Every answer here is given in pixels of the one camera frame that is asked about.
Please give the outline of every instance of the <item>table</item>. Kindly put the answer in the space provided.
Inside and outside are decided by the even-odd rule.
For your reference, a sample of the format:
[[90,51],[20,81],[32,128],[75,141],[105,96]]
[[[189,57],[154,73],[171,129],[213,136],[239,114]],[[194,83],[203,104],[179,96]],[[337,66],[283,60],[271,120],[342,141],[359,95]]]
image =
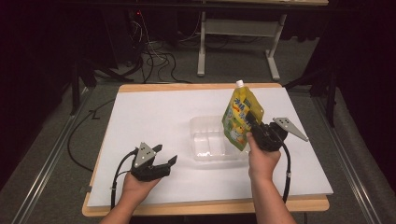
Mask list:
[[[251,83],[247,85],[250,88],[280,88],[280,85],[275,83],[271,83],[271,84]],[[195,90],[221,90],[221,89],[228,90],[233,88],[234,88],[234,84],[169,84],[169,85],[146,84],[146,85],[124,85],[120,87],[119,92],[195,91]],[[102,155],[103,150],[104,150],[104,146],[102,146],[101,148],[100,155]],[[98,157],[97,163],[94,168],[92,180],[90,183],[91,186],[93,185],[96,174],[98,172],[100,158],[101,156]],[[91,197],[91,193],[87,193],[86,199],[82,207],[82,213],[87,217],[105,216],[109,212],[110,207],[88,206],[90,197]],[[329,209],[329,202],[325,194],[295,195],[295,196],[290,195],[286,206],[291,212],[325,211]],[[134,211],[135,216],[241,214],[241,213],[254,213],[254,206],[251,199],[141,204]]]
[[[327,6],[327,0],[307,0],[307,1],[281,1],[281,0],[212,0],[207,2],[236,2],[236,3],[256,3],[256,4],[281,4],[281,5],[305,5],[305,6]],[[272,37],[273,42],[270,49],[264,52],[265,58],[270,68],[274,81],[280,80],[276,68],[274,54],[280,35],[285,25],[287,14],[282,14],[278,21],[241,21],[241,20],[219,20],[207,19],[205,11],[201,14],[201,45],[198,54],[198,77],[205,75],[205,35],[248,35]]]

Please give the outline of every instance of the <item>yellow pouch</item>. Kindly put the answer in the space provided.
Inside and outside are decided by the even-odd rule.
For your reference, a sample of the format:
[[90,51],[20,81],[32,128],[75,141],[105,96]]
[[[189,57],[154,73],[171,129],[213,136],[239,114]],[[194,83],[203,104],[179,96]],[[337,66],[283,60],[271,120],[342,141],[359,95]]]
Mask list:
[[248,111],[253,113],[259,123],[262,121],[264,115],[262,106],[253,92],[244,85],[242,80],[239,80],[236,82],[236,88],[221,122],[225,136],[241,151],[248,142],[247,132],[250,131],[250,124],[246,120]]

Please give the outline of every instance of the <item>transparent box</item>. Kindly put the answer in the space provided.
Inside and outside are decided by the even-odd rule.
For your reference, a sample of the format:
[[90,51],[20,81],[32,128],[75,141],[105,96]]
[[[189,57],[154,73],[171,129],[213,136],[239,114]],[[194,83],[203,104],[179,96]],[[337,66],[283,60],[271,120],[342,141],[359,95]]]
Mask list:
[[196,161],[240,161],[248,157],[224,135],[222,116],[195,117],[190,120],[191,149]]

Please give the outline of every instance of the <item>desk leg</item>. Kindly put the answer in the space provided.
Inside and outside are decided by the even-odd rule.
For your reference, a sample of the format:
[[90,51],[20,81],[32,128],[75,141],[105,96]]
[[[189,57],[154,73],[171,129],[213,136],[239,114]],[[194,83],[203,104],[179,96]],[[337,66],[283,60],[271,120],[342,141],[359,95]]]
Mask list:
[[277,68],[274,60],[274,54],[277,47],[277,43],[279,42],[280,35],[282,34],[283,26],[285,25],[285,20],[286,20],[286,14],[283,14],[280,17],[279,25],[276,27],[273,46],[270,50],[265,51],[265,57],[267,59],[268,66],[270,67],[271,76],[274,81],[280,80],[280,76],[279,73],[277,72]]
[[201,15],[201,46],[198,55],[198,77],[205,75],[205,26],[206,26],[206,13],[202,12]]

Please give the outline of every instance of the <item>wooden table frame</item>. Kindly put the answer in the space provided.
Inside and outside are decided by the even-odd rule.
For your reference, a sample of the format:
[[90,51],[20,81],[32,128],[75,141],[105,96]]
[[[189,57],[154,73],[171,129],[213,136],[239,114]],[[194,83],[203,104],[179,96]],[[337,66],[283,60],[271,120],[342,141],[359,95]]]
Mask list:
[[[250,88],[281,88],[277,83],[248,83]],[[192,91],[192,90],[217,90],[234,89],[235,85],[230,84],[131,84],[120,87],[119,92],[137,91]],[[93,170],[90,186],[95,179],[96,161]],[[82,214],[86,217],[104,217],[110,211],[110,206],[88,207],[90,199],[88,192],[82,206]],[[329,201],[326,195],[310,196],[289,196],[286,206],[291,212],[320,212],[329,209]],[[187,216],[187,215],[214,215],[214,214],[245,214],[254,213],[252,199],[226,200],[194,203],[164,203],[139,205],[134,210],[134,216]]]

